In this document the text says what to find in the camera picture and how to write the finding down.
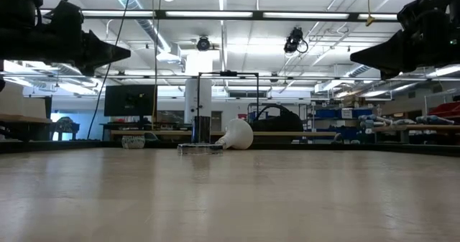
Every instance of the monitor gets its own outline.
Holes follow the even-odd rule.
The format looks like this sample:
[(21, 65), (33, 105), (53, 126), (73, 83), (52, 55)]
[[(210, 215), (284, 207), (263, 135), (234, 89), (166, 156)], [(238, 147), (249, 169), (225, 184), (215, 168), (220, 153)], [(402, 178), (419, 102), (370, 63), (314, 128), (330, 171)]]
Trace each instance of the monitor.
[(155, 85), (106, 87), (104, 116), (151, 116), (157, 98)]

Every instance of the ceiling beam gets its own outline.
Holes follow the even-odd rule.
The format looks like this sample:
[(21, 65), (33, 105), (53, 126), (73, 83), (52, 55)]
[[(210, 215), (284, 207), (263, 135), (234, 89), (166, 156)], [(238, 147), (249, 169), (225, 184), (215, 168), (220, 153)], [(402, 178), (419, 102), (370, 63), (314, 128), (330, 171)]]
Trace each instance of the ceiling beam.
[[(5, 74), (2, 73), (0, 76), (4, 78), (88, 78), (88, 76), (84, 75), (37, 75), (37, 74)], [(108, 75), (108, 79), (153, 79), (154, 75)], [(104, 78), (103, 75), (94, 75), (92, 78)], [(190, 76), (190, 75), (160, 75), (159, 80), (187, 80), (187, 79), (195, 79), (197, 76)], [(241, 77), (228, 77), (228, 76), (201, 76), (203, 79), (218, 79), (218, 80), (256, 80), (255, 77), (252, 76), (241, 76)], [(295, 76), (295, 77), (284, 77), (284, 76), (260, 76), (260, 80), (355, 80), (355, 81), (364, 81), (364, 80), (372, 80), (372, 81), (380, 81), (380, 78), (358, 78), (358, 77), (339, 77), (339, 76)], [(460, 78), (393, 78), (386, 81), (414, 81), (414, 82), (425, 82), (425, 81), (452, 81), (452, 82), (460, 82)]]
[[(46, 14), (50, 9), (42, 9)], [(120, 9), (83, 9), (86, 19), (151, 19), (153, 11)], [(301, 22), (366, 22), (367, 12), (327, 11), (219, 11), (219, 10), (155, 10), (161, 20), (244, 20), (244, 21), (301, 21)], [(375, 23), (397, 23), (396, 14), (373, 13)]]

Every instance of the overhead camera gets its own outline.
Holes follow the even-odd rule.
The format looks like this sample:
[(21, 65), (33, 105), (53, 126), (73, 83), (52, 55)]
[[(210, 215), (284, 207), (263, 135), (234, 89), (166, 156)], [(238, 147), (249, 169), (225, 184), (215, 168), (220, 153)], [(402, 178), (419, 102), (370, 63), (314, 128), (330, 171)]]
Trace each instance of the overhead camera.
[(208, 37), (200, 37), (200, 39), (196, 42), (196, 49), (198, 51), (204, 52), (209, 50), (211, 47), (211, 43), (208, 40)]
[(460, 63), (460, 0), (415, 0), (402, 8), (397, 20), (403, 30), (351, 54), (350, 60), (377, 68), (383, 80), (418, 67)]
[(308, 51), (308, 43), (303, 39), (303, 32), (301, 27), (294, 27), (285, 43), (285, 53), (305, 53)]
[(83, 32), (80, 7), (67, 1), (42, 17), (43, 0), (0, 0), (0, 60), (70, 63), (89, 76), (97, 67), (131, 56), (92, 31)]
[[(278, 73), (272, 73), (272, 77), (278, 77)], [(270, 79), (271, 83), (276, 83), (278, 80)]]

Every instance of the red container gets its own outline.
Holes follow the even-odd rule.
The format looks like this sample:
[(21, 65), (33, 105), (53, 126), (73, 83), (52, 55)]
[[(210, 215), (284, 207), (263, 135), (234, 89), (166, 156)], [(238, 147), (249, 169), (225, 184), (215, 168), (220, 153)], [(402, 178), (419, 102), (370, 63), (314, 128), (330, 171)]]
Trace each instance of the red container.
[(460, 117), (460, 102), (444, 103), (428, 113), (429, 116), (444, 118)]

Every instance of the black metal frame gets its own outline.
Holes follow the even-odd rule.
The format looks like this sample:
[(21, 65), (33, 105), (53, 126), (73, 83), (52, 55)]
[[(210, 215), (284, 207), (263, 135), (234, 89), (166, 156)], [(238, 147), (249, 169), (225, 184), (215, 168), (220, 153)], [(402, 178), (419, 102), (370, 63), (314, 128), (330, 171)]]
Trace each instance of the black metal frame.
[[(83, 9), (83, 13), (85, 11), (123, 11), (122, 9)], [(152, 12), (151, 9), (135, 9), (129, 10), (131, 11), (138, 11), (138, 12)], [(174, 11), (185, 11), (185, 12), (222, 12), (219, 10), (187, 10), (187, 9), (156, 9), (155, 12), (155, 19), (181, 19), (181, 20), (243, 20), (243, 21), (302, 21), (302, 22), (366, 22), (367, 19), (359, 19), (360, 14), (367, 14), (367, 12), (346, 12), (346, 11), (248, 11), (248, 10), (228, 10), (225, 12), (251, 12), (252, 17), (211, 17), (211, 16), (199, 16), (199, 17), (172, 17), (167, 16), (166, 12), (174, 12)], [(345, 19), (329, 19), (325, 17), (311, 17), (311, 18), (301, 18), (301, 17), (264, 17), (265, 12), (276, 12), (276, 13), (311, 13), (311, 14), (348, 14), (349, 16)], [(372, 13), (373, 16), (379, 15), (394, 15), (395, 13)], [(125, 19), (152, 19), (152, 15), (130, 15), (127, 14), (124, 18)], [(85, 16), (86, 19), (122, 19), (123, 14), (116, 16)], [(374, 22), (379, 23), (398, 23), (396, 19), (376, 19)]]

